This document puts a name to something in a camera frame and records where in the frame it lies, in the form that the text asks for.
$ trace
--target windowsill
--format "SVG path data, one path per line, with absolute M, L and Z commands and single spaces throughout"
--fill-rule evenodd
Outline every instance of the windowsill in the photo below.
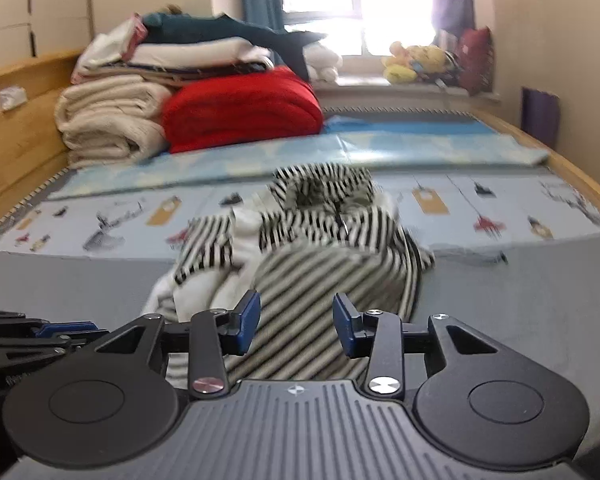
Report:
M 315 91 L 373 91 L 390 92 L 391 94 L 446 94 L 455 98 L 469 98 L 464 88 L 448 87 L 442 91 L 439 86 L 427 83 L 391 84 L 380 76 L 342 75 L 335 82 L 315 81 L 312 83 Z M 474 98 L 500 102 L 500 95 L 493 92 L 482 92 Z

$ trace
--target wooden bed frame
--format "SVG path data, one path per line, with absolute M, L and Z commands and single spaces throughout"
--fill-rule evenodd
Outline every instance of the wooden bed frame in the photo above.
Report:
M 19 85 L 29 98 L 25 105 L 0 114 L 0 218 L 67 164 L 66 147 L 54 123 L 54 107 L 60 92 L 70 84 L 79 54 L 61 52 L 0 70 L 0 90 Z M 472 112 L 523 146 L 546 149 L 511 124 L 478 109 Z M 547 166 L 600 209 L 600 184 L 553 150 Z

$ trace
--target dark green shark plush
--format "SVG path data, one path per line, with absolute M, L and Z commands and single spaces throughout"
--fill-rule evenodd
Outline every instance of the dark green shark plush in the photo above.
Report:
M 217 18 L 194 18 L 188 14 L 154 12 L 143 16 L 142 22 L 149 31 L 143 43 L 185 44 L 244 38 L 256 46 L 277 52 L 282 61 L 305 81 L 309 81 L 309 74 L 302 49 L 326 38 L 326 34 L 316 32 L 277 32 L 234 20 L 226 14 Z

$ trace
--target bed headboard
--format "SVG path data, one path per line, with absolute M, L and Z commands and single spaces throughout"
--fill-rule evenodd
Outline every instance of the bed headboard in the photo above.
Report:
M 54 107 L 59 93 L 70 84 L 79 54 L 77 50 L 50 54 L 0 69 L 0 90 L 19 85 L 29 99 L 0 114 L 0 217 L 66 166 Z

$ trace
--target silver screw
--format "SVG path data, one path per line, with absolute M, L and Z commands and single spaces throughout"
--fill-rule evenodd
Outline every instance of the silver screw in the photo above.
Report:
M 193 389 L 200 394 L 214 394 L 224 388 L 224 382 L 217 377 L 200 377 L 193 381 Z
M 380 395 L 394 394 L 400 389 L 400 381 L 393 377 L 376 377 L 369 381 L 369 389 Z

